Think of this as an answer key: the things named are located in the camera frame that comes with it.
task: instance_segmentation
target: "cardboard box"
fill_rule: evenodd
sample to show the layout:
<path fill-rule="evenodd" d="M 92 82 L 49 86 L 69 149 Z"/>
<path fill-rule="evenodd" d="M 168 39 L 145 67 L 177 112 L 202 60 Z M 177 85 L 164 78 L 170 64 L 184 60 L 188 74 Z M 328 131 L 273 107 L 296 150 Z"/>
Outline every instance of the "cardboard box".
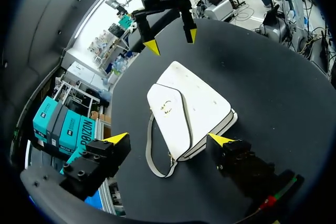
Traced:
<path fill-rule="evenodd" d="M 92 111 L 92 112 L 90 113 L 90 118 L 91 118 L 92 120 L 97 120 L 97 118 L 99 118 L 99 113 L 98 113 L 97 111 Z"/>
<path fill-rule="evenodd" d="M 81 116 L 79 114 L 72 110 L 68 110 L 59 139 L 60 152 L 72 155 L 75 151 L 80 118 Z"/>
<path fill-rule="evenodd" d="M 111 137 L 111 128 L 104 126 L 104 139 Z"/>
<path fill-rule="evenodd" d="M 51 144 L 52 146 L 55 146 L 59 148 L 59 139 L 61 137 L 61 132 L 63 128 L 63 124 L 65 121 L 65 117 L 67 116 L 68 108 L 63 106 L 61 111 L 58 114 L 57 121 L 54 125 L 54 129 L 52 130 L 51 134 Z"/>
<path fill-rule="evenodd" d="M 90 143 L 95 138 L 96 122 L 93 119 L 81 116 L 78 136 L 77 136 L 77 149 L 84 151 L 85 145 Z"/>
<path fill-rule="evenodd" d="M 42 105 L 38 109 L 33 119 L 33 127 L 35 136 L 47 143 L 47 127 L 53 112 L 57 106 L 57 102 L 50 97 L 46 97 Z"/>
<path fill-rule="evenodd" d="M 111 117 L 109 117 L 108 115 L 104 115 L 104 114 L 100 114 L 99 118 L 107 123 L 111 124 Z"/>
<path fill-rule="evenodd" d="M 48 126 L 47 126 L 47 142 L 48 144 L 52 144 L 52 141 L 51 141 L 51 135 L 53 133 L 53 129 L 54 129 L 54 126 L 56 124 L 56 121 L 57 121 L 57 118 L 58 118 L 58 115 L 62 109 L 63 105 L 61 102 L 57 103 L 57 106 L 49 120 L 49 123 L 48 123 Z"/>

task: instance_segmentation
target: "handbag strap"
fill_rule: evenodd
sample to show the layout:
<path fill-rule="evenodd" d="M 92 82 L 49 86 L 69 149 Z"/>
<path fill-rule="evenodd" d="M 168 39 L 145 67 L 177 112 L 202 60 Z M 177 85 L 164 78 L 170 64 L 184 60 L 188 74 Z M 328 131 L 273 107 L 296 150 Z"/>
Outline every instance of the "handbag strap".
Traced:
<path fill-rule="evenodd" d="M 149 168 L 151 171 L 160 178 L 168 178 L 170 177 L 175 170 L 175 167 L 177 166 L 177 161 L 170 157 L 170 168 L 167 175 L 162 174 L 157 167 L 154 165 L 154 161 L 152 158 L 152 127 L 153 127 L 153 121 L 154 121 L 154 114 L 151 112 L 151 116 L 149 118 L 148 122 L 148 128 L 147 128 L 147 145 L 146 145 L 146 160 L 148 163 Z"/>

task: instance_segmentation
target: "white handbag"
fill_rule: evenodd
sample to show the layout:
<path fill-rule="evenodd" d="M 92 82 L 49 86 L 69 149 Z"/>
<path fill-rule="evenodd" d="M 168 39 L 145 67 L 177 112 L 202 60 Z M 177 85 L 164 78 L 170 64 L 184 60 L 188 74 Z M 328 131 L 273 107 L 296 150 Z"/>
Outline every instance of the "white handbag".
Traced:
<path fill-rule="evenodd" d="M 152 172 L 162 178 L 170 177 L 178 162 L 204 150 L 208 133 L 222 135 L 238 119 L 220 94 L 177 61 L 172 62 L 150 88 L 147 100 L 151 117 L 146 160 Z M 151 155 L 154 118 L 170 152 L 171 166 L 167 175 L 159 172 Z"/>

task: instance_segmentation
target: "white wall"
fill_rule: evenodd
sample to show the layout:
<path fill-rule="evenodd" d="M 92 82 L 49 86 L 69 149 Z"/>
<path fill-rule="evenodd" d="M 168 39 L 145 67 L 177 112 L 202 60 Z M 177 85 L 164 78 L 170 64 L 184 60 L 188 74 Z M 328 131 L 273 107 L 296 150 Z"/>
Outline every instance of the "white wall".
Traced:
<path fill-rule="evenodd" d="M 129 13 L 143 7 L 141 0 L 132 0 L 129 3 L 126 0 L 118 0 L 118 2 L 125 4 L 125 9 Z M 94 54 L 88 50 L 88 47 L 103 30 L 107 30 L 113 23 L 117 24 L 119 22 L 117 12 L 117 10 L 107 5 L 105 1 L 100 4 L 80 32 L 73 47 L 65 54 L 62 62 L 63 68 L 67 69 L 74 61 L 77 61 L 95 73 L 103 75 L 102 71 L 94 63 Z"/>

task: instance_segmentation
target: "round black table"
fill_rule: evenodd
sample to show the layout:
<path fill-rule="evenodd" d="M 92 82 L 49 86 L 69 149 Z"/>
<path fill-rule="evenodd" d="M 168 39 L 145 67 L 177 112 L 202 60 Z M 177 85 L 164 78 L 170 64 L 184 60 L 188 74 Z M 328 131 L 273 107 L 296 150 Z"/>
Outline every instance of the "round black table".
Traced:
<path fill-rule="evenodd" d="M 181 19 L 156 37 L 161 56 L 144 49 L 115 87 L 112 134 L 130 133 L 132 151 L 117 173 L 128 218 L 146 221 L 234 223 L 251 201 L 222 177 L 206 152 L 180 163 L 172 177 L 158 178 L 145 159 L 150 117 L 146 94 L 176 60 L 225 97 L 238 113 L 224 136 L 247 140 L 274 162 L 279 174 L 292 169 L 304 184 L 290 202 L 304 200 L 330 154 L 336 126 L 336 92 L 309 61 L 252 31 L 197 19 L 194 45 L 186 43 Z M 153 159 L 166 171 L 163 137 L 153 130 Z"/>

